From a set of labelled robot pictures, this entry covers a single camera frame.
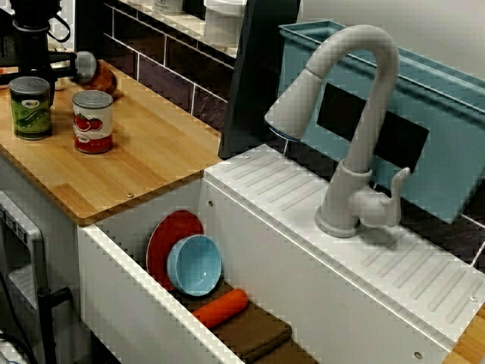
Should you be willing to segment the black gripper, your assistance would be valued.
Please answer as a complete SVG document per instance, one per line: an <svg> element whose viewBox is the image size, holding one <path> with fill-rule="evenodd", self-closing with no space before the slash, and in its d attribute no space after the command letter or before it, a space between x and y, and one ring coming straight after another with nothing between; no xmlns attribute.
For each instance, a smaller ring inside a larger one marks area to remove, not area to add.
<svg viewBox="0 0 485 364"><path fill-rule="evenodd" d="M49 106L55 99L56 79L78 84L90 81L90 66L76 66L73 52L49 51L46 36L6 36L7 54L1 53L1 78L40 77L49 84Z"/></svg>

